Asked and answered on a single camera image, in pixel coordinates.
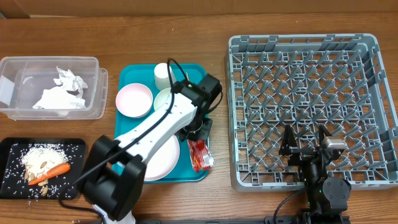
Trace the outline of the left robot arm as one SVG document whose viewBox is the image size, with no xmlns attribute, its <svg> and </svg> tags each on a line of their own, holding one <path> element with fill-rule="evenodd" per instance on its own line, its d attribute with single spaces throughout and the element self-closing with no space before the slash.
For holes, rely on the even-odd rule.
<svg viewBox="0 0 398 224">
<path fill-rule="evenodd" d="M 208 139 L 212 121 L 206 116 L 222 93 L 220 81 L 207 74 L 199 83 L 174 83 L 174 93 L 141 124 L 112 140 L 95 141 L 77 184 L 105 223 L 122 221 L 141 196 L 147 164 L 177 135 L 181 141 Z"/>
</svg>

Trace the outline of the red snack wrapper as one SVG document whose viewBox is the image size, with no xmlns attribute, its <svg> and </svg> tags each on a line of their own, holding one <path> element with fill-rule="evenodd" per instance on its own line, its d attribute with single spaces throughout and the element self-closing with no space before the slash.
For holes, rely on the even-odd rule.
<svg viewBox="0 0 398 224">
<path fill-rule="evenodd" d="M 190 152 L 190 160 L 195 172 L 208 170 L 213 167 L 214 159 L 205 140 L 188 140 L 187 143 Z"/>
</svg>

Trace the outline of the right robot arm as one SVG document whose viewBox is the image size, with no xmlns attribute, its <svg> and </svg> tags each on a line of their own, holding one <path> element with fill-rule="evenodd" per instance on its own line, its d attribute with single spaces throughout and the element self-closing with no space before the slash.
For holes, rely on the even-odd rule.
<svg viewBox="0 0 398 224">
<path fill-rule="evenodd" d="M 318 128 L 320 143 L 313 149 L 300 149 L 290 125 L 285 126 L 279 154 L 288 156 L 288 165 L 301 171 L 304 188 L 283 200 L 276 208 L 274 223 L 349 223 L 342 213 L 348 209 L 351 184 L 342 178 L 329 177 L 326 167 L 342 155 L 345 142 L 334 137 L 324 125 Z M 305 192 L 308 208 L 301 209 L 292 217 L 279 217 L 280 208 L 291 198 Z"/>
</svg>

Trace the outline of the pink bowl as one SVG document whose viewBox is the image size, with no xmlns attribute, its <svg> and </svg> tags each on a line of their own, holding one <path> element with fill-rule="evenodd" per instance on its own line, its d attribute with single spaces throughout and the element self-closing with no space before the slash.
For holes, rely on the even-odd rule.
<svg viewBox="0 0 398 224">
<path fill-rule="evenodd" d="M 130 118 L 144 117 L 152 108 L 153 94 L 141 83 L 132 83 L 122 87 L 116 96 L 118 111 Z"/>
</svg>

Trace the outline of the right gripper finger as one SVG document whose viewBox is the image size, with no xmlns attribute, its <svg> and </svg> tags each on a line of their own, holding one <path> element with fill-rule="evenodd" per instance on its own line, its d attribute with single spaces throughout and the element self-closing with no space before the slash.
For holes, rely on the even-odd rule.
<svg viewBox="0 0 398 224">
<path fill-rule="evenodd" d="M 286 124 L 284 136 L 282 138 L 282 144 L 279 149 L 279 155 L 291 156 L 298 153 L 299 149 L 297 147 L 297 142 L 295 140 L 293 129 L 291 125 Z"/>
<path fill-rule="evenodd" d="M 320 124 L 318 126 L 319 142 L 322 143 L 325 137 L 332 136 L 332 134 L 327 130 L 326 126 Z"/>
</svg>

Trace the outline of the orange carrot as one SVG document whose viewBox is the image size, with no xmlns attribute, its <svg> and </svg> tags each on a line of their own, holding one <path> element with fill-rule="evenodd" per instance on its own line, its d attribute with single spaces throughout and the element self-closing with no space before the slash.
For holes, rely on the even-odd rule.
<svg viewBox="0 0 398 224">
<path fill-rule="evenodd" d="M 71 169 L 71 166 L 69 163 L 63 163 L 63 164 L 59 164 L 57 166 L 55 166 L 54 168 L 50 169 L 48 172 L 46 172 L 45 174 L 41 175 L 40 177 L 31 180 L 28 185 L 35 185 L 38 184 L 40 182 L 43 182 L 47 179 L 51 179 L 52 177 L 56 177 L 58 175 L 64 174 L 66 172 L 68 172 Z"/>
</svg>

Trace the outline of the white napkin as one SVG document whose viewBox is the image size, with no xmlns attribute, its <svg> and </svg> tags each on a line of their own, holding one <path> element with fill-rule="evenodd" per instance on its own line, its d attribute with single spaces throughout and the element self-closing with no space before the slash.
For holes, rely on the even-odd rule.
<svg viewBox="0 0 398 224">
<path fill-rule="evenodd" d="M 71 70 L 57 67 L 58 78 L 54 78 L 55 87 L 44 90 L 41 99 L 32 107 L 33 109 L 67 110 L 85 109 L 83 99 L 87 83 L 80 76 L 74 75 Z"/>
</svg>

